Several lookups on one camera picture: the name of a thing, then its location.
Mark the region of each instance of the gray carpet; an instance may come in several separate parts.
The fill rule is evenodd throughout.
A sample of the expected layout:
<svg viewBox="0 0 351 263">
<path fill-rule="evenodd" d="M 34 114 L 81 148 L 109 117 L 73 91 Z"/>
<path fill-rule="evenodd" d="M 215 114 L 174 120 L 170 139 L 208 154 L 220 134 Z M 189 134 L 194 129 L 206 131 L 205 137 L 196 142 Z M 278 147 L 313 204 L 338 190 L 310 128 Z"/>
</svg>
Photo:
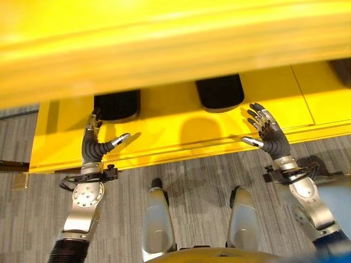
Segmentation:
<svg viewBox="0 0 351 263">
<path fill-rule="evenodd" d="M 0 121 L 0 159 L 28 161 L 36 114 Z M 302 164 L 322 160 L 321 172 L 350 172 L 351 136 L 296 144 Z M 262 251 L 290 256 L 313 250 L 273 184 L 261 175 L 270 158 L 261 150 L 125 170 L 106 184 L 107 198 L 86 262 L 141 262 L 141 226 L 148 190 L 160 177 L 168 192 L 178 247 L 223 247 L 236 185 L 253 194 L 262 223 Z M 27 190 L 0 184 L 0 262 L 46 262 L 71 205 L 60 175 L 32 175 Z"/>
</svg>

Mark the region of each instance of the robotic arm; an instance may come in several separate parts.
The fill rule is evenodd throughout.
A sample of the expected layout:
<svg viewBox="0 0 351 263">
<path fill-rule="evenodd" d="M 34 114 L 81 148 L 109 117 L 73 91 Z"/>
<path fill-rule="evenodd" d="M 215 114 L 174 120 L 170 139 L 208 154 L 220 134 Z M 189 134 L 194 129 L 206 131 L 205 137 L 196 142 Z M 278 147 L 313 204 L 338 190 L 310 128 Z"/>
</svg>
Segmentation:
<svg viewBox="0 0 351 263">
<path fill-rule="evenodd" d="M 83 143 L 83 166 L 78 176 L 67 176 L 60 187 L 72 192 L 72 208 L 63 230 L 56 239 L 49 263 L 84 262 L 89 244 L 99 222 L 99 207 L 105 197 L 104 183 L 118 178 L 117 169 L 109 165 L 103 169 L 103 155 L 126 141 L 129 133 L 106 142 L 98 143 L 97 135 L 101 126 L 98 111 L 94 110 L 87 122 Z"/>
<path fill-rule="evenodd" d="M 274 117 L 260 104 L 250 104 L 249 118 L 261 138 L 243 137 L 242 141 L 259 147 L 270 154 L 274 167 L 267 166 L 265 182 L 275 182 L 305 234 L 317 249 L 335 253 L 340 244 L 349 245 L 349 239 L 340 229 L 329 208 L 318 195 L 313 167 L 301 168 L 290 153 L 290 145 Z"/>
</svg>

